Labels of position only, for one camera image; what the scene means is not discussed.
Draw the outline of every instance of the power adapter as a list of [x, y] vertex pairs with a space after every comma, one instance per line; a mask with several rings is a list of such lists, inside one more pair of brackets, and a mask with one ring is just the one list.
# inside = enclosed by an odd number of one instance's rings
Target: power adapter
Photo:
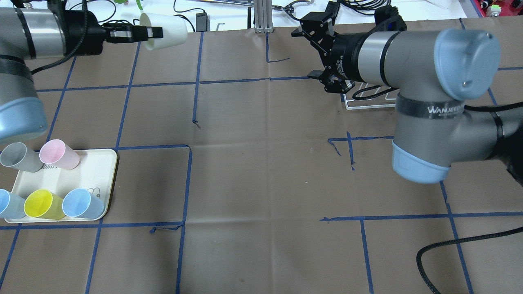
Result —
[[196, 31], [210, 31], [211, 19], [206, 12], [196, 13]]

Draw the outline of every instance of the blue cup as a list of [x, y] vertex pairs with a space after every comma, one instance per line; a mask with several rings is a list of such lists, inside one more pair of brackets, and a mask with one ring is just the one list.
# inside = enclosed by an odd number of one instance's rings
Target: blue cup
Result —
[[0, 189], [0, 218], [21, 219], [24, 212], [25, 199], [4, 189]]
[[104, 213], [104, 203], [86, 189], [74, 189], [62, 202], [65, 215], [72, 218], [96, 219]]

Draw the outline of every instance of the white tray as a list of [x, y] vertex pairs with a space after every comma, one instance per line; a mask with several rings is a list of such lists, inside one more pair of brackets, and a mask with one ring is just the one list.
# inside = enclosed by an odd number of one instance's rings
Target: white tray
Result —
[[75, 150], [80, 156], [80, 164], [66, 170], [50, 165], [36, 173], [19, 171], [13, 193], [22, 198], [38, 189], [47, 189], [61, 198], [76, 188], [88, 189], [104, 203], [104, 213], [96, 219], [81, 219], [65, 216], [59, 220], [38, 219], [25, 216], [21, 219], [5, 219], [8, 223], [93, 221], [101, 219], [107, 212], [111, 197], [112, 182], [115, 177], [118, 156], [112, 149]]

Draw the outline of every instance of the pink cup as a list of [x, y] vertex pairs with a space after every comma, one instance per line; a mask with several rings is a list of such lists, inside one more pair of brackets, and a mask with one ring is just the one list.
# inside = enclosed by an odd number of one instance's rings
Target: pink cup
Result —
[[62, 140], [54, 139], [40, 149], [40, 160], [59, 168], [73, 169], [80, 163], [80, 156]]

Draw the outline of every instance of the robotic arm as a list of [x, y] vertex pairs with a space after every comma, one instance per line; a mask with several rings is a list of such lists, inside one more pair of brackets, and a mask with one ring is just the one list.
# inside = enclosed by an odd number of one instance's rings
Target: robotic arm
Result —
[[400, 89], [393, 140], [394, 170], [418, 183], [446, 178], [453, 162], [500, 159], [523, 185], [523, 103], [469, 107], [497, 71], [500, 46], [486, 31], [407, 32], [391, 6], [376, 10], [368, 33], [333, 31], [339, 3], [301, 19], [303, 36], [320, 53], [323, 71], [312, 71], [325, 91], [347, 93], [347, 81]]
[[0, 142], [25, 141], [47, 129], [26, 59], [56, 58], [73, 53], [98, 55], [103, 42], [132, 43], [162, 38], [161, 27], [106, 23], [93, 13], [65, 10], [65, 1], [49, 0], [48, 9], [0, 8]]

